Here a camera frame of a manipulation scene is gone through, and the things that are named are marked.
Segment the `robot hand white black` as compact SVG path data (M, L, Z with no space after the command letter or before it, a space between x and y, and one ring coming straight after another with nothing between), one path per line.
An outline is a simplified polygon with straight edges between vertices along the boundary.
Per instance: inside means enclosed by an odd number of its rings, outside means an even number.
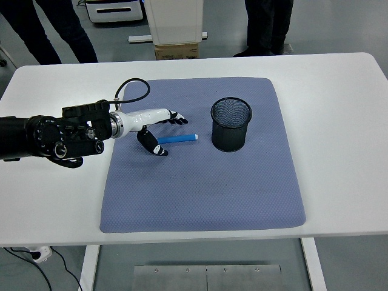
M169 122L171 124L187 124L188 121L180 113L168 109L150 109L138 112L123 113L115 111L110 114L111 120L116 122L114 138L125 137L129 132L137 134L137 140L151 154L167 156L157 139L148 130L149 125Z

